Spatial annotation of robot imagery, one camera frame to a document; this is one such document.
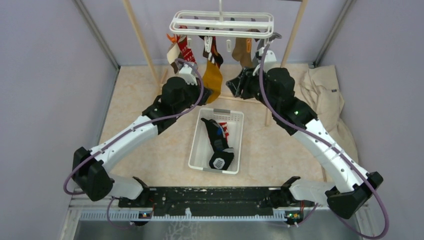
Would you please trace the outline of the mustard striped sock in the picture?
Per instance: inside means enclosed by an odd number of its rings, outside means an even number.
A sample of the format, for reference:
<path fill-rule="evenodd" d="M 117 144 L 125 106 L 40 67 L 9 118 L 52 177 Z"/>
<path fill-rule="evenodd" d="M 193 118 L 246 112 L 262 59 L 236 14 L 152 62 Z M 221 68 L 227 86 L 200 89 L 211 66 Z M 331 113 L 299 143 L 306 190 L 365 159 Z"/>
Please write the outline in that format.
<path fill-rule="evenodd" d="M 214 102 L 221 94 L 223 75 L 220 67 L 224 60 L 217 50 L 216 37 L 213 36 L 210 42 L 210 50 L 203 48 L 203 57 L 207 58 L 206 70 L 202 77 L 203 84 L 206 88 L 212 90 L 212 94 L 207 100 L 207 104 Z"/>

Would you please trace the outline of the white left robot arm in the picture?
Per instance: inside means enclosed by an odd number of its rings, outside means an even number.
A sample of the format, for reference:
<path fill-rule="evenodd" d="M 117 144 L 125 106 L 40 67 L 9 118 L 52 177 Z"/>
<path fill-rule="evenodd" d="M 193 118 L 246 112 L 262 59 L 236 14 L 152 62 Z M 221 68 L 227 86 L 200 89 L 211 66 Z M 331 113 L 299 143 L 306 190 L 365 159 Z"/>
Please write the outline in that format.
<path fill-rule="evenodd" d="M 110 174 L 114 166 L 143 142 L 155 138 L 184 113 L 205 105 L 213 91 L 200 84 L 188 84 L 171 77 L 152 104 L 128 127 L 91 149 L 83 146 L 73 154 L 71 178 L 91 201 L 105 197 L 130 199 L 138 207 L 149 203 L 147 185 L 137 177 Z"/>

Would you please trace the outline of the red character sock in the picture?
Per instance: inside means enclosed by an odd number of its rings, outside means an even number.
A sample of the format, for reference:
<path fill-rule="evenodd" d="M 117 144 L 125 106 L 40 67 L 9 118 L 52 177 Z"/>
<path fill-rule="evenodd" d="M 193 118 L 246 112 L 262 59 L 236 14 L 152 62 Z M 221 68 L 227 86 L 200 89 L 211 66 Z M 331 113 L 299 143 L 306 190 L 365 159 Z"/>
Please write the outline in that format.
<path fill-rule="evenodd" d="M 228 123 L 227 122 L 219 122 L 218 124 L 222 128 L 222 132 L 223 132 L 225 138 L 228 140 L 228 137 L 229 137 Z"/>

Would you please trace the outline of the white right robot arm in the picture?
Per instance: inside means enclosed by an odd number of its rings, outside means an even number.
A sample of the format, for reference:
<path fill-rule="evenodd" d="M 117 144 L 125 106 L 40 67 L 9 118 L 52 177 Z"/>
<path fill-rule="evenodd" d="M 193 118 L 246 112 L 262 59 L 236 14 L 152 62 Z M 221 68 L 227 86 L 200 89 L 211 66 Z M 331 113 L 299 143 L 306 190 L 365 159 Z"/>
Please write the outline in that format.
<path fill-rule="evenodd" d="M 332 178 L 331 182 L 316 182 L 293 176 L 281 186 L 280 202 L 274 201 L 273 207 L 310 201 L 328 206 L 347 220 L 373 195 L 368 186 L 377 189 L 382 184 L 383 177 L 348 156 L 311 107 L 295 96 L 295 80 L 286 68 L 275 67 L 260 75 L 245 67 L 225 84 L 236 98 L 269 102 L 276 124 L 303 144 Z"/>

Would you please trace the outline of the black blue sock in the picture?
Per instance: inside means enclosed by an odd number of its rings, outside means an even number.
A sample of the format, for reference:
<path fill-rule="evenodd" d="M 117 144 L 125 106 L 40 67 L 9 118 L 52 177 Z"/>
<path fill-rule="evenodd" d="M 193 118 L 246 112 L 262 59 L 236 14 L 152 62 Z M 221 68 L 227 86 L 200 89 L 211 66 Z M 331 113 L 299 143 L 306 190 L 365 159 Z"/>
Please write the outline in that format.
<path fill-rule="evenodd" d="M 208 162 L 211 169 L 226 171 L 234 160 L 234 149 L 229 147 L 223 130 L 218 122 L 213 119 L 200 119 L 206 127 L 213 154 Z"/>

